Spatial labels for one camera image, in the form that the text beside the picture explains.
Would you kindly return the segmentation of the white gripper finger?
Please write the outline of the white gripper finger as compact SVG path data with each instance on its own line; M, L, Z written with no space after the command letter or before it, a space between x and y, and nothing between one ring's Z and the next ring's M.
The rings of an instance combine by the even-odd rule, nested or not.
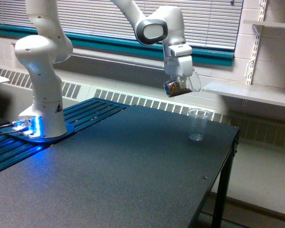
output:
M186 88L186 77L180 76L179 77L180 88Z

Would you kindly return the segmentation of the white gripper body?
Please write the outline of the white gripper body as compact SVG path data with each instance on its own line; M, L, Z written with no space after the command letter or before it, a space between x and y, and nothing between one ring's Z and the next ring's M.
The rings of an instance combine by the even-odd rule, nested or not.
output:
M190 77L193 73L192 47L186 43L163 44L164 71L170 76Z

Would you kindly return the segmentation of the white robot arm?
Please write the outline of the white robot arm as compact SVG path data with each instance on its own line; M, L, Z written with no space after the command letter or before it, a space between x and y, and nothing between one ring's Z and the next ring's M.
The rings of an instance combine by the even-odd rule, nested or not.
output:
M163 85L166 95L175 97L192 92L192 48L186 43L181 9L160 6L145 16L132 0L116 0L114 4L130 22L139 43L162 43L164 71L170 76ZM62 81L53 65L70 58L73 45L61 27L55 0L28 0L26 12L38 33L19 39L15 55L30 75L33 100L20 113L20 123L14 124L13 129L30 139L60 137L67 133L67 125Z

